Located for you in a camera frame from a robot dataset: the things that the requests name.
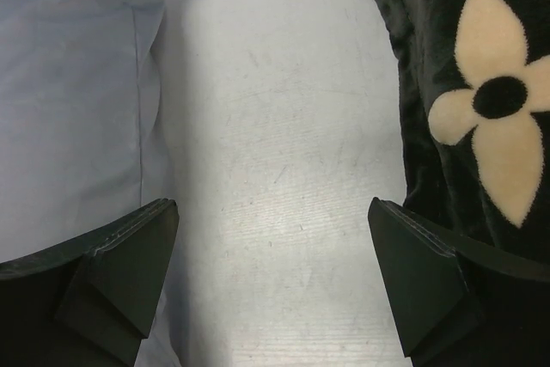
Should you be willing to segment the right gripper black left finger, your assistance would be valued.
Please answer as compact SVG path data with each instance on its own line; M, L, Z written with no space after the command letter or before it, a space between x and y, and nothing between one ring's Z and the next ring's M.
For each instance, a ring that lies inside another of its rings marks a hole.
M177 204L157 199L1 265L3 366L133 366L173 253Z

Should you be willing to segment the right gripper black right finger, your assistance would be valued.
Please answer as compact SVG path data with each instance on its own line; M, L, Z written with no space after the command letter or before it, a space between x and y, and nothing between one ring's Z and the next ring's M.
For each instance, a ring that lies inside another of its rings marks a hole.
M373 199L369 226L415 366L547 366L549 266Z

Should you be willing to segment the grey pillowcase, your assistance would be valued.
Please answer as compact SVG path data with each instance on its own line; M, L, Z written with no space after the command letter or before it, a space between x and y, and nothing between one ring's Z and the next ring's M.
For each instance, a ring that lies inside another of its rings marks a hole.
M174 200L163 15L164 0L1 0L1 265ZM181 365L173 260L133 366Z

